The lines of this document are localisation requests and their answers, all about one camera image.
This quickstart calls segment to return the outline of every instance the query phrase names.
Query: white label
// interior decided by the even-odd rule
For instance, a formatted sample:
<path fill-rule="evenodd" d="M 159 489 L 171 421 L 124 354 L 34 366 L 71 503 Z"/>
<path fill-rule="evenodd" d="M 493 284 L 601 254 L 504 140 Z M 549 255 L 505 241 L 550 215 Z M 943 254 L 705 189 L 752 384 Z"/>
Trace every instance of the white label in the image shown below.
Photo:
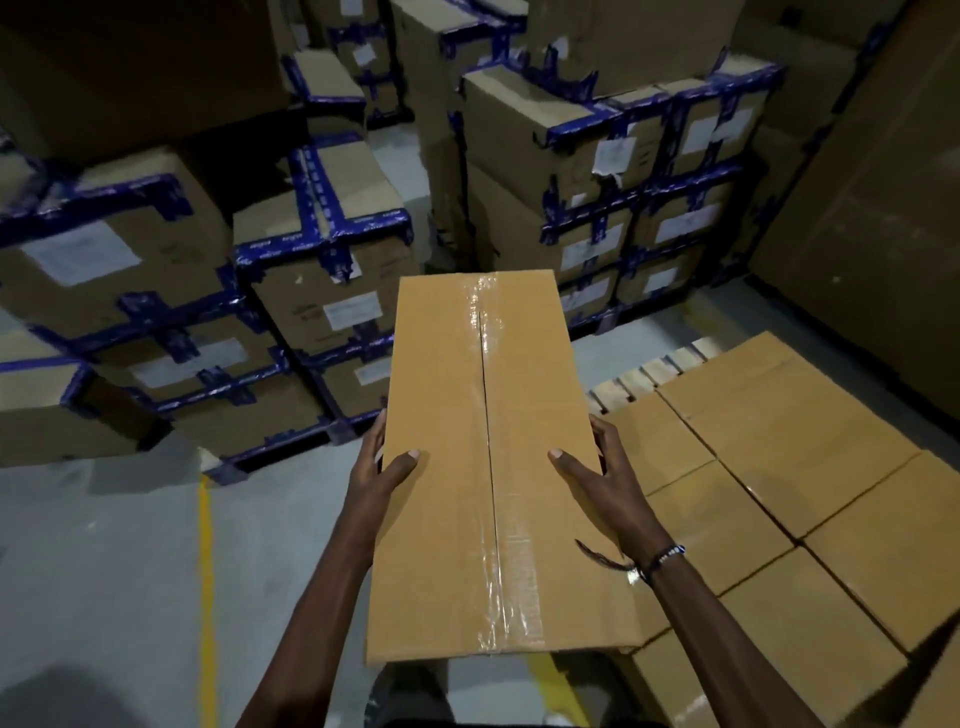
<path fill-rule="evenodd" d="M 713 139 L 713 132 L 716 131 L 719 116 L 710 116 L 706 119 L 699 119 L 690 124 L 686 130 L 686 141 L 680 150 L 682 155 L 692 155 L 694 152 L 703 152 Z"/>
<path fill-rule="evenodd" d="M 600 177 L 622 175 L 630 166 L 635 146 L 636 139 L 632 136 L 601 141 L 597 144 L 597 153 L 593 158 L 593 174 Z"/>
<path fill-rule="evenodd" d="M 372 361 L 370 364 L 366 364 L 362 367 L 358 367 L 353 370 L 353 373 L 357 375 L 357 379 L 360 382 L 361 387 L 366 387 L 368 384 L 373 384 L 375 381 L 380 381 L 380 379 L 386 379 L 390 376 L 390 367 L 394 363 L 394 358 L 388 356 L 385 359 L 377 359 Z"/>
<path fill-rule="evenodd" d="M 357 262 L 357 256 L 353 253 L 350 253 L 350 280 L 358 279 L 363 276 L 363 271 L 360 270 L 360 263 Z M 330 280 L 334 283 L 344 283 L 345 281 L 342 278 L 335 279 L 333 276 L 330 276 Z"/>
<path fill-rule="evenodd" d="M 130 367 L 130 373 L 147 389 L 159 389 L 196 376 L 204 369 L 213 367 L 226 369 L 248 359 L 247 351 L 236 339 L 206 344 L 198 347 L 197 351 L 200 352 L 200 356 L 184 361 L 182 364 L 174 361 L 172 356 L 164 356 Z"/>
<path fill-rule="evenodd" d="M 660 271 L 659 273 L 653 274 L 649 279 L 647 279 L 647 284 L 643 286 L 643 292 L 653 293 L 654 291 L 659 291 L 661 288 L 666 288 L 668 285 L 672 285 L 673 281 L 677 279 L 677 274 L 679 272 L 680 266 L 675 265 L 669 270 Z"/>
<path fill-rule="evenodd" d="M 582 291 L 570 291 L 565 296 L 560 296 L 560 303 L 564 307 L 564 312 L 572 311 L 574 308 L 580 308 L 582 305 L 593 303 L 607 295 L 610 288 L 610 279 L 605 278 L 596 283 L 591 283 Z"/>
<path fill-rule="evenodd" d="M 357 17 L 363 14 L 363 0 L 340 0 L 340 15 Z"/>
<path fill-rule="evenodd" d="M 561 61 L 566 61 L 570 56 L 570 41 L 567 40 L 566 36 L 560 36 L 552 43 L 550 43 L 554 48 L 557 49 L 557 58 Z"/>
<path fill-rule="evenodd" d="M 597 257 L 598 255 L 615 250 L 616 246 L 620 243 L 620 235 L 622 233 L 623 223 L 620 223 L 607 230 L 607 234 L 604 235 L 603 240 L 596 245 L 590 245 L 590 238 L 581 240 L 579 243 L 571 243 L 564 248 L 564 258 L 561 261 L 560 270 L 568 271 L 570 268 L 583 265 L 592 257 Z"/>
<path fill-rule="evenodd" d="M 720 203 L 715 203 L 678 217 L 671 217 L 669 220 L 660 223 L 657 239 L 654 242 L 662 243 L 664 240 L 673 240 L 675 237 L 690 235 L 692 232 L 709 228 L 719 216 Z"/>
<path fill-rule="evenodd" d="M 713 141 L 736 141 L 747 131 L 754 118 L 753 109 L 742 109 L 733 115 L 730 121 L 725 121 L 713 133 Z"/>
<path fill-rule="evenodd" d="M 353 49 L 353 59 L 357 61 L 358 66 L 365 68 L 376 61 L 376 52 L 373 50 L 373 46 L 364 43 Z"/>
<path fill-rule="evenodd" d="M 140 258 L 103 220 L 20 246 L 62 286 L 86 283 L 132 268 Z"/>
<path fill-rule="evenodd" d="M 334 331 L 342 331 L 345 328 L 355 327 L 357 324 L 363 324 L 366 321 L 372 321 L 383 316 L 380 299 L 377 298 L 376 291 L 354 296 L 352 299 L 338 303 L 328 303 L 324 306 L 324 313 L 326 319 L 330 322 L 330 328 Z"/>

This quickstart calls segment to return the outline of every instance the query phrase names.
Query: cardboard wall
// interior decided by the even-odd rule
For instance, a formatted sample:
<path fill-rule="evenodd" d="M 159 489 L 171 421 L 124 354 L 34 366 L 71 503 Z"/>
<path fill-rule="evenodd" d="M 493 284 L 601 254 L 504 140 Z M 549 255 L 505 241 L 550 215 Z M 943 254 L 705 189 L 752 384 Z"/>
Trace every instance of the cardboard wall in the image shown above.
<path fill-rule="evenodd" d="M 954 417 L 958 29 L 956 3 L 913 6 L 751 262 Z"/>

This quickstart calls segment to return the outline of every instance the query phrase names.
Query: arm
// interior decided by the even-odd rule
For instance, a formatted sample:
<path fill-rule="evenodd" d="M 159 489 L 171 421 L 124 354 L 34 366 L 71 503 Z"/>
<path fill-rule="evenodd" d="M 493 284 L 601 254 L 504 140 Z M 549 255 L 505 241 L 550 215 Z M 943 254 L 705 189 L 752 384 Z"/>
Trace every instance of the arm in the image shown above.
<path fill-rule="evenodd" d="M 594 417 L 590 421 L 606 474 L 594 473 L 561 450 L 551 450 L 550 459 L 580 484 L 624 553 L 646 569 L 673 539 L 643 496 L 616 427 Z M 683 556 L 667 559 L 655 572 L 653 590 L 720 725 L 823 727 Z"/>
<path fill-rule="evenodd" d="M 374 458 L 383 445 L 386 423 L 384 410 L 364 437 L 324 555 L 237 728 L 324 725 L 353 609 L 373 563 L 373 546 L 390 493 L 413 471 L 420 456 L 411 450 L 378 473 Z"/>

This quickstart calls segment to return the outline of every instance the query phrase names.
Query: cardboard box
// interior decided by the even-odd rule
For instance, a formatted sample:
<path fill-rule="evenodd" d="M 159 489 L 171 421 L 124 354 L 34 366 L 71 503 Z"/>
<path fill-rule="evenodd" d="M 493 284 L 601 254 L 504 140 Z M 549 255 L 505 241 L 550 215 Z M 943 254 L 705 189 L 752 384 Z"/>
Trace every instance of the cardboard box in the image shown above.
<path fill-rule="evenodd" d="M 616 545 L 546 456 L 599 468 L 549 272 L 401 283 L 383 456 L 413 448 L 373 559 L 368 664 L 637 639 L 624 574 L 574 539 Z"/>
<path fill-rule="evenodd" d="M 237 264 L 300 355 L 390 330 L 399 279 L 418 268 L 410 216 L 370 147 L 309 147 L 288 161 L 292 188 L 233 218 Z"/>
<path fill-rule="evenodd" d="M 917 695 L 901 728 L 937 728 L 960 716 L 960 632 L 955 632 L 947 649 Z"/>
<path fill-rule="evenodd" d="M 320 431 L 326 416 L 289 367 L 241 380 L 220 397 L 208 397 L 165 413 L 192 443 L 220 458 L 249 456 Z"/>
<path fill-rule="evenodd" d="M 0 246 L 0 305 L 65 339 L 223 291 L 230 232 L 167 148 L 58 186 Z"/>
<path fill-rule="evenodd" d="M 264 322 L 242 303 L 231 308 L 99 350 L 94 369 L 156 405 L 273 366 L 282 354 Z"/>
<path fill-rule="evenodd" d="M 745 14 L 785 25 L 808 36 L 860 48 L 877 24 L 888 25 L 903 0 L 747 0 Z"/>
<path fill-rule="evenodd" d="M 764 122 L 809 139 L 830 124 L 857 70 L 852 48 L 775 25 L 747 14 L 733 35 L 733 50 L 786 66 L 783 87 L 770 99 Z"/>
<path fill-rule="evenodd" d="M 706 171 L 743 152 L 780 76 L 774 63 L 730 54 L 706 80 L 659 84 L 673 98 L 659 173 Z"/>
<path fill-rule="evenodd" d="M 842 721 L 906 667 L 903 655 L 803 548 L 721 601 L 826 725 Z M 676 633 L 646 646 L 634 661 L 659 719 L 678 728 L 719 725 Z"/>
<path fill-rule="evenodd" d="M 298 51 L 284 65 L 303 103 L 311 138 L 366 132 L 367 97 L 332 51 Z"/>
<path fill-rule="evenodd" d="M 920 452 L 770 333 L 658 391 L 795 538 Z"/>
<path fill-rule="evenodd" d="M 654 185 L 636 214 L 633 246 L 647 252 L 662 250 L 712 230 L 727 208 L 731 177 L 737 172 L 719 167 L 689 181 Z"/>
<path fill-rule="evenodd" d="M 567 282 L 619 259 L 634 214 L 629 207 L 547 225 L 541 214 L 472 164 L 468 178 L 470 222 L 477 230 L 483 270 L 549 268 L 558 282 Z"/>
<path fill-rule="evenodd" d="M 960 610 L 960 473 L 922 452 L 806 538 L 906 651 Z"/>
<path fill-rule="evenodd" d="M 949 172 L 960 110 L 943 100 L 958 28 L 946 0 L 906 14 L 751 262 L 953 417 L 960 377 L 943 341 L 960 321 Z"/>
<path fill-rule="evenodd" d="M 627 189 L 653 172 L 668 103 L 657 88 L 621 97 L 629 110 L 618 113 L 571 104 L 500 65 L 467 73 L 464 94 L 467 158 L 533 210 L 593 202 L 603 180 Z"/>
<path fill-rule="evenodd" d="M 695 245 L 643 261 L 628 258 L 621 266 L 616 299 L 633 305 L 683 288 L 697 272 L 706 249 L 706 245 Z"/>
<path fill-rule="evenodd" d="M 418 117 L 420 143 L 428 146 L 451 133 L 446 116 L 459 111 L 460 78 L 481 60 L 503 60 L 512 44 L 522 43 L 526 3 L 498 0 L 475 6 L 445 0 L 393 0 L 396 52 L 410 86 L 411 107 Z M 424 136 L 419 117 L 433 119 Z"/>
<path fill-rule="evenodd" d="M 285 109 L 269 0 L 0 12 L 0 126 L 88 165 Z"/>
<path fill-rule="evenodd" d="M 159 424 L 83 362 L 26 331 L 0 334 L 0 467 L 132 454 Z"/>
<path fill-rule="evenodd" d="M 703 76 L 730 46 L 743 0 L 531 0 L 531 62 L 560 79 L 596 74 L 587 96 L 624 93 L 657 82 Z"/>
<path fill-rule="evenodd" d="M 603 311 L 613 297 L 619 271 L 613 265 L 560 287 L 560 305 L 568 326 L 582 324 Z"/>

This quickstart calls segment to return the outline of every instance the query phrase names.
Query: gray floor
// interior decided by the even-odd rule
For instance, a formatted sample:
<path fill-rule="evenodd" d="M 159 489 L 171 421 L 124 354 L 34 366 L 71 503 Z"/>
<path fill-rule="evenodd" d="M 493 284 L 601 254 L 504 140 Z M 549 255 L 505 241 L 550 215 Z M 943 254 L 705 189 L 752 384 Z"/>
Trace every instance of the gray floor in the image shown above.
<path fill-rule="evenodd" d="M 426 180 L 409 129 L 374 140 L 425 227 Z M 423 239 L 418 255 L 430 255 Z M 726 346 L 770 329 L 879 415 L 960 467 L 960 448 L 789 314 L 741 281 L 574 344 L 589 388 L 701 335 Z M 269 661 L 343 500 L 357 444 L 323 447 L 211 493 L 219 725 L 232 725 Z M 128 458 L 0 471 L 0 725 L 158 728 L 199 724 L 199 459 L 176 437 Z M 331 726 L 359 725 L 361 595 Z M 449 665 L 459 720 L 539 723 L 519 657 Z"/>

